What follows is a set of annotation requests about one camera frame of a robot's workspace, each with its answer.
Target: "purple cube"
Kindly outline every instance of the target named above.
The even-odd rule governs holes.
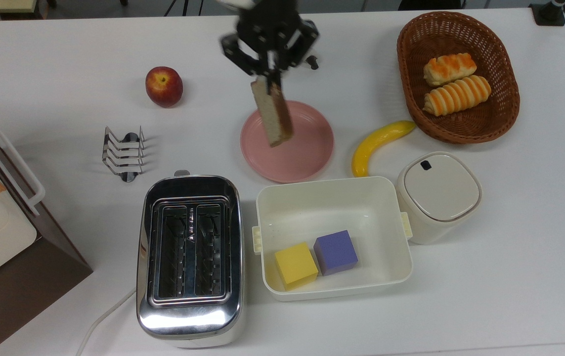
[[[318,237],[313,250],[322,275],[351,269],[358,261],[348,230]]]

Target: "foam block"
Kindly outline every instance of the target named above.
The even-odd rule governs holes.
[[[348,230],[318,237],[313,250],[322,275],[351,269],[358,261]]]
[[[285,291],[315,281],[318,268],[306,242],[275,253],[276,268]]]

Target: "bread roll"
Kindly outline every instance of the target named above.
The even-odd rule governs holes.
[[[432,58],[423,67],[423,79],[433,87],[451,83],[474,74],[476,63],[469,53]]]
[[[449,115],[456,111],[473,108],[488,99],[491,86],[483,77],[472,75],[454,83],[435,88],[425,95],[423,110],[434,116]]]

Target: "red apple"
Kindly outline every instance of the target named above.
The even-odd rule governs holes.
[[[173,68],[155,67],[146,75],[146,94],[153,103],[169,108],[181,100],[183,81]]]

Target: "white plastic container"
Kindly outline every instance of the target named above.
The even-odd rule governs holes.
[[[257,213],[254,252],[261,257],[264,285],[282,302],[379,291],[412,273],[407,214],[400,212],[387,178],[273,185],[258,194]],[[312,249],[317,237],[341,230],[350,233],[359,262],[326,277],[319,273],[315,282],[285,291],[274,253],[302,242]]]
[[[474,214],[482,201],[482,187],[456,156],[432,152],[400,172],[397,196],[400,208],[409,214],[411,241],[427,244]]]

